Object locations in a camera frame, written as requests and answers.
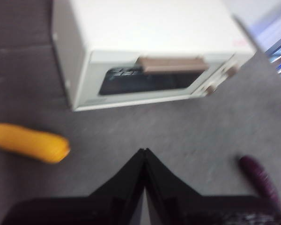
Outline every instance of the oven door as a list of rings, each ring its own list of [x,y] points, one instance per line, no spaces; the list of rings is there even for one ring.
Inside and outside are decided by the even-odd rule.
[[[204,91],[198,89],[215,77],[216,71],[221,76],[221,68],[231,57],[223,54],[204,56],[207,66],[204,70],[201,67],[178,73],[146,72],[136,59],[128,62],[91,61],[83,79],[78,108],[107,108],[204,96]]]

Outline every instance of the oven handle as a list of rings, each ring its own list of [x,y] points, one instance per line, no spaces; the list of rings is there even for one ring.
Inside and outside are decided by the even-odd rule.
[[[185,73],[203,73],[209,69],[209,65],[203,58],[149,58],[139,57],[136,64],[143,69],[144,75],[160,74],[185,74]]]

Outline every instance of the yellow squash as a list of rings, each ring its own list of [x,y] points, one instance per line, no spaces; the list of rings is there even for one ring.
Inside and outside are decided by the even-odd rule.
[[[0,123],[0,148],[46,163],[58,163],[70,152],[69,141],[60,135],[8,123]]]

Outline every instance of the black object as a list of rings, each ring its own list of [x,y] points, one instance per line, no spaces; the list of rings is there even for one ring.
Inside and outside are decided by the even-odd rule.
[[[275,202],[281,210],[281,200],[277,188],[257,159],[248,155],[243,156],[239,159],[239,166],[259,195]]]
[[[107,71],[100,95],[114,95],[189,87],[202,72],[145,75],[141,67],[113,68]]]
[[[281,212],[253,196],[201,196],[149,150],[139,150],[88,197],[44,198],[15,205],[3,225],[126,225],[146,187],[165,225],[281,225]]]

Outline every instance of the gray carpet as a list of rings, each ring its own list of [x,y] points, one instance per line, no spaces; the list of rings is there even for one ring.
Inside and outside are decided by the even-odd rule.
[[[71,112],[49,15],[49,0],[0,0],[0,122],[62,134],[72,151],[57,165],[0,151],[0,221],[18,201],[90,194],[145,147],[204,195],[254,194],[235,162],[252,154],[281,194],[281,78],[265,55],[209,97]]]

